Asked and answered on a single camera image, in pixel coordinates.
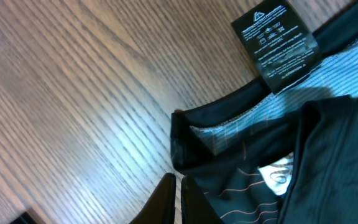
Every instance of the triangle logo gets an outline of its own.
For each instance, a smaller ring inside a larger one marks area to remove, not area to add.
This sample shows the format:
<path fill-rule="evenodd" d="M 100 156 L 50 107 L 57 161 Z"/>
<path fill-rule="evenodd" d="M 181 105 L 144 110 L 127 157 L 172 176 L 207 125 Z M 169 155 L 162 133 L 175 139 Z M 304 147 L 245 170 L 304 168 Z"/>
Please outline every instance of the triangle logo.
<path fill-rule="evenodd" d="M 262 18 L 265 14 L 263 12 L 255 12 L 254 14 L 254 22 L 258 21 L 260 18 Z"/>

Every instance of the wood grain surface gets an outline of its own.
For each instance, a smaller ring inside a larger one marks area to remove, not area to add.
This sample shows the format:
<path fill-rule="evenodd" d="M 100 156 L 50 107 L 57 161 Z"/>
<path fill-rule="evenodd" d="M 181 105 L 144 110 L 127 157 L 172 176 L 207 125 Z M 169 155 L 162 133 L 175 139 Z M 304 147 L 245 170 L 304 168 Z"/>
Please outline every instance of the wood grain surface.
<path fill-rule="evenodd" d="M 290 2 L 315 30 L 349 1 Z M 0 223 L 132 220 L 174 172 L 170 113 L 256 77 L 230 23 L 259 2 L 0 0 Z"/>

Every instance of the wooden floor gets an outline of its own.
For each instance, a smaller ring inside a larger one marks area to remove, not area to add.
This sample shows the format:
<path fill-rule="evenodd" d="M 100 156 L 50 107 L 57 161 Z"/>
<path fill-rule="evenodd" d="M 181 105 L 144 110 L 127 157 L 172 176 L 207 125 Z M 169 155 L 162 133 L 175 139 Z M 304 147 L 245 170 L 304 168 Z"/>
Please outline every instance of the wooden floor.
<path fill-rule="evenodd" d="M 290 2 L 315 30 L 349 1 Z M 0 0 L 0 223 L 128 223 L 173 172 L 170 113 L 256 77 L 230 23 L 259 2 Z"/>

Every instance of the black tag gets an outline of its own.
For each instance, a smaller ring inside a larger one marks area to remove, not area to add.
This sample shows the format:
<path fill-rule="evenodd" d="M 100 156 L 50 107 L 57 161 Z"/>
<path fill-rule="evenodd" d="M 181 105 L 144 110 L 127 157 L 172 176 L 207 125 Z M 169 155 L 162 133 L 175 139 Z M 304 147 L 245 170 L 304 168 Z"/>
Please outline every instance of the black tag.
<path fill-rule="evenodd" d="M 286 0 L 266 0 L 232 26 L 273 93 L 306 75 L 320 60 L 316 40 Z"/>

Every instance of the blue fabric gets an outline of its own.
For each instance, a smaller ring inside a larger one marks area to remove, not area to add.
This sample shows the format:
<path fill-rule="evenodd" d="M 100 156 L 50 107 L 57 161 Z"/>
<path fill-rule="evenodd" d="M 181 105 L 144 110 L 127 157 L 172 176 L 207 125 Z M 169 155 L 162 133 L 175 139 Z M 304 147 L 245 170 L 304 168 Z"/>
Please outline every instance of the blue fabric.
<path fill-rule="evenodd" d="M 219 154 L 237 142 L 239 131 L 253 124 L 258 125 L 252 126 L 251 134 L 258 127 L 269 126 L 269 120 L 295 111 L 307 101 L 342 95 L 358 96 L 358 40 L 343 52 L 326 58 L 298 86 L 277 95 L 270 94 L 251 110 L 224 124 L 211 128 L 192 126 L 191 130 L 214 154 Z"/>

